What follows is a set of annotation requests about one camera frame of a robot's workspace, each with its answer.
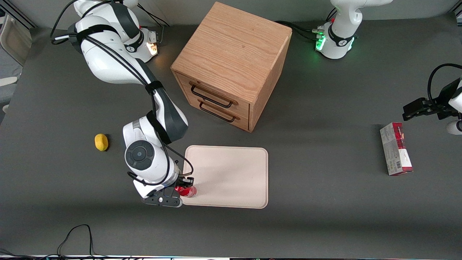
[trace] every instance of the gray table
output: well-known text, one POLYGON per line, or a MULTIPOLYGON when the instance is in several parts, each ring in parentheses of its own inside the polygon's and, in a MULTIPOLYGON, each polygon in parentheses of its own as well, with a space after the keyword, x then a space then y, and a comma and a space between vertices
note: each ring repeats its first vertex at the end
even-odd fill
MULTIPOLYGON (((311 28, 319 24, 304 24, 311 28)), ((34 43, 0 127, 0 245, 50 254, 74 225, 92 227, 99 254, 236 257, 462 257, 462 139, 447 121, 404 124, 414 172, 386 173, 382 125, 426 94, 429 73, 460 63, 453 15, 365 21, 341 60, 294 35, 281 78, 254 133, 188 105, 170 65, 194 26, 165 29, 149 63, 190 128, 172 147, 264 147, 269 153, 265 209, 140 202, 123 160, 122 126, 150 110, 145 90, 96 79, 70 44, 34 43), (112 136, 108 152, 97 133, 112 136)), ((435 94, 461 72, 435 77, 435 94)), ((77 230, 65 254, 87 254, 77 230)))

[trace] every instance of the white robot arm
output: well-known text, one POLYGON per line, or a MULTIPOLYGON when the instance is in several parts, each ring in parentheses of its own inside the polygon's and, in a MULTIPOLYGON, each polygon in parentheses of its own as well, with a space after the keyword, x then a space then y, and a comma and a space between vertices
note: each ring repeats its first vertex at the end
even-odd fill
POLYGON ((448 117, 458 117, 458 120, 451 121, 446 125, 446 130, 453 135, 462 135, 462 77, 443 87, 436 98, 432 97, 431 86, 433 76, 443 67, 462 69, 462 65, 453 63, 446 63, 436 67, 428 80, 428 99, 418 98, 405 105, 403 107, 403 120, 408 121, 414 117, 433 114, 437 114, 439 120, 448 117))
POLYGON ((351 49, 354 33, 363 21, 362 7, 382 6, 393 0, 330 0, 337 9, 334 22, 318 26, 327 33, 319 36, 316 50, 329 59, 340 59, 351 49))
POLYGON ((64 38, 69 38, 74 46, 79 44, 78 50, 100 80, 145 86, 153 110, 123 127, 124 157, 131 170, 128 175, 146 204, 181 206, 182 200, 175 186, 190 187, 194 178, 184 178, 187 174, 181 173, 176 161, 168 156, 166 147, 182 138, 188 129, 183 112, 171 101, 145 63, 127 52, 123 35, 105 18, 85 16, 75 24, 74 30, 55 40, 64 38))
POLYGON ((138 5, 138 0, 124 0, 123 4, 110 0, 77 0, 74 9, 82 18, 101 17, 109 22, 123 43, 123 48, 134 58, 148 62, 158 53, 157 34, 140 24, 131 8, 138 5))

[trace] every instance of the red bottle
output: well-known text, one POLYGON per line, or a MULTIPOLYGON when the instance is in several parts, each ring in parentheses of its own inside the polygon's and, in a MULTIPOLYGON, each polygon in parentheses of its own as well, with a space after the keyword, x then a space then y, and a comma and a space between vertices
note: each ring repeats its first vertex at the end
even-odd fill
POLYGON ((183 188, 180 186, 176 186, 175 190, 180 194, 180 196, 187 197, 187 198, 192 198, 197 194, 197 189, 194 186, 191 186, 189 188, 183 188))

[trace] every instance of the wooden box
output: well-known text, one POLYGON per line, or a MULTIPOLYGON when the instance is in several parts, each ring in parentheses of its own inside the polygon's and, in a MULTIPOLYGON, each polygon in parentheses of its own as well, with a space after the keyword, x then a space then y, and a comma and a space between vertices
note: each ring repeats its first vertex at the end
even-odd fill
POLYGON ((193 107, 252 132, 291 35, 289 27, 215 2, 171 70, 193 107))

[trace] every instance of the green led light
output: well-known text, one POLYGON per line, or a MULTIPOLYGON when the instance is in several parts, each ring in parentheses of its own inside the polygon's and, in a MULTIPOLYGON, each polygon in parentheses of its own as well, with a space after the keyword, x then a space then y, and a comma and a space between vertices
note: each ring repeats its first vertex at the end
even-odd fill
POLYGON ((316 44, 316 49, 322 50, 322 47, 324 46, 325 42, 326 42, 326 37, 323 36, 321 39, 318 40, 318 43, 316 44))
POLYGON ((351 39, 350 47, 348 47, 348 50, 351 50, 351 46, 353 46, 353 42, 354 42, 354 37, 351 39))

